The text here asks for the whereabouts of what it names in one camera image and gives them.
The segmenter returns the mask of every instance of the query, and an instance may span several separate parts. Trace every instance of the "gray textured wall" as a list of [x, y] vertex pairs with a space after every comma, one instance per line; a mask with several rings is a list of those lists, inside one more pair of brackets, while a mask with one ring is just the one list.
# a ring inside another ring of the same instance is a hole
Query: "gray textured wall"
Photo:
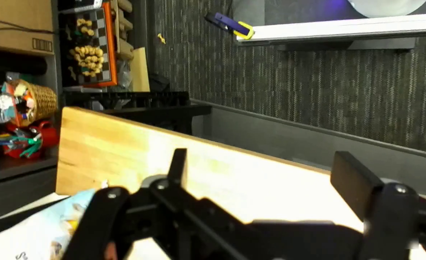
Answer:
[[225, 0], [155, 0], [156, 71], [196, 100], [426, 150], [426, 38], [391, 51], [240, 48], [204, 22]]

